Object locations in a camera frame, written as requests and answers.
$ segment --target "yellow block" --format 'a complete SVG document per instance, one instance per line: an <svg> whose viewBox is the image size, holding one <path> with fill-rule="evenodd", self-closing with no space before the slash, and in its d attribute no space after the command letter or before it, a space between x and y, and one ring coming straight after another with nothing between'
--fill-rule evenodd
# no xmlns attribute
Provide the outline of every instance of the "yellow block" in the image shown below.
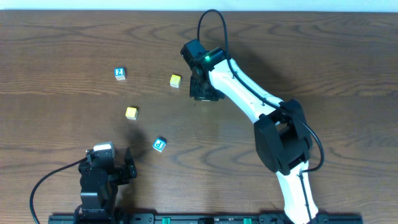
<svg viewBox="0 0 398 224"><path fill-rule="evenodd" d="M130 108L128 107L126 110L126 117L128 119L137 119L138 110L137 108Z"/></svg>
<svg viewBox="0 0 398 224"><path fill-rule="evenodd" d="M181 83L181 77L178 75L172 75L172 78L170 79L170 86L179 88Z"/></svg>

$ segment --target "small cube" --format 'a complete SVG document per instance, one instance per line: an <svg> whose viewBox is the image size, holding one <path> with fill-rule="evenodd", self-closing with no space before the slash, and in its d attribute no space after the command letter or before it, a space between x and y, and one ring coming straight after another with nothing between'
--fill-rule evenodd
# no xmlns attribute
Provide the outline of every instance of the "small cube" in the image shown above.
<svg viewBox="0 0 398 224"><path fill-rule="evenodd" d="M170 86L179 88L181 83L181 77L178 75L172 75L172 78L170 79Z"/></svg>
<svg viewBox="0 0 398 224"><path fill-rule="evenodd" d="M162 152L164 147L166 147L166 141L163 139L157 138L152 147L154 149L158 150L159 152Z"/></svg>
<svg viewBox="0 0 398 224"><path fill-rule="evenodd" d="M126 110L126 117L128 119L137 119L138 110L137 108L130 108L128 107Z"/></svg>
<svg viewBox="0 0 398 224"><path fill-rule="evenodd" d="M126 73L124 72L124 68L115 68L114 76L116 77L117 80L125 80Z"/></svg>

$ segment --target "wooden table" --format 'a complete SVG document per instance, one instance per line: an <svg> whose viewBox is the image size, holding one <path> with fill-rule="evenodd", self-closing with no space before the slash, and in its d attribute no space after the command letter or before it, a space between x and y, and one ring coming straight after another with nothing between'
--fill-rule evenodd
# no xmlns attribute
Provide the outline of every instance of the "wooden table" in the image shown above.
<svg viewBox="0 0 398 224"><path fill-rule="evenodd" d="M28 200L46 173L96 143L131 146L138 178L118 205L159 213L283 210L275 174L254 149L250 120L231 100L189 98L180 55L201 12L0 12L0 222L32 223ZM365 223L398 218L398 15L226 12L231 55L267 91L302 104L321 138L323 168L310 174L314 200ZM223 46L220 20L202 42ZM117 81L114 68L127 80ZM171 74L182 76L171 89ZM139 108L138 120L124 116ZM163 153L152 149L158 136ZM311 165L319 152L311 152ZM42 223L81 204L77 167L35 195Z"/></svg>

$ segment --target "white wall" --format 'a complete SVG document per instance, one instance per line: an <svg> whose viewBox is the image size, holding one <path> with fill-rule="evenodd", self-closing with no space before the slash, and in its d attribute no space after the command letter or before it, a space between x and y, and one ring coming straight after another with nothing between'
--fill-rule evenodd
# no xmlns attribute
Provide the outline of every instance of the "white wall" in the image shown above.
<svg viewBox="0 0 398 224"><path fill-rule="evenodd" d="M398 0L0 0L0 9L398 12Z"/></svg>

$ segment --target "blue block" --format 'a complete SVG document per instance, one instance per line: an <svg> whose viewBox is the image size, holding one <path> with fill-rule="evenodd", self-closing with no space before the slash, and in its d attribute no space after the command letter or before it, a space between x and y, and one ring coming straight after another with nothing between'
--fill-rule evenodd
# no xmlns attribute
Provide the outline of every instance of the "blue block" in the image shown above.
<svg viewBox="0 0 398 224"><path fill-rule="evenodd" d="M152 147L156 150L158 150L159 152L162 152L164 147L166 147L166 141L160 138L157 138L154 142L154 144L152 145Z"/></svg>
<svg viewBox="0 0 398 224"><path fill-rule="evenodd" d="M114 76L116 77L117 80L125 80L126 73L124 72L124 68L115 68Z"/></svg>

